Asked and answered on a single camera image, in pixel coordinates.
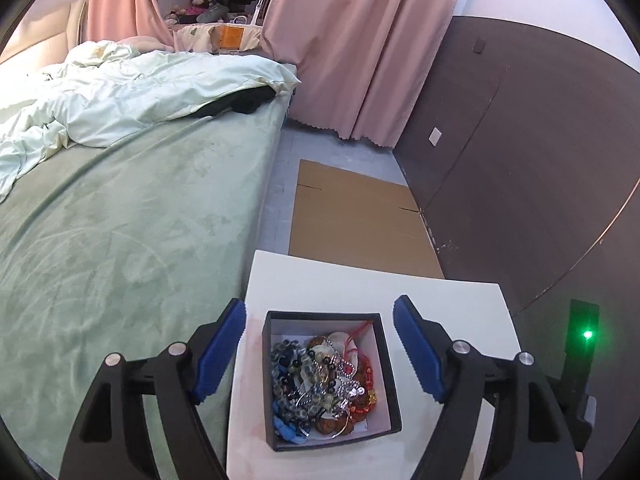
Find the right hand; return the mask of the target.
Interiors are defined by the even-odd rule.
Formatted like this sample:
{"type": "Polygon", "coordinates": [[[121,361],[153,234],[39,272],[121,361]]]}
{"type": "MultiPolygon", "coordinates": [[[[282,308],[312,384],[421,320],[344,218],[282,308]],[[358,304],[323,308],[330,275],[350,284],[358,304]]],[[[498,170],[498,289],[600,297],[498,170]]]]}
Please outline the right hand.
{"type": "Polygon", "coordinates": [[[584,478],[584,454],[582,454],[582,452],[576,452],[575,455],[576,455],[577,465],[580,473],[580,478],[583,479],[584,478]]]}

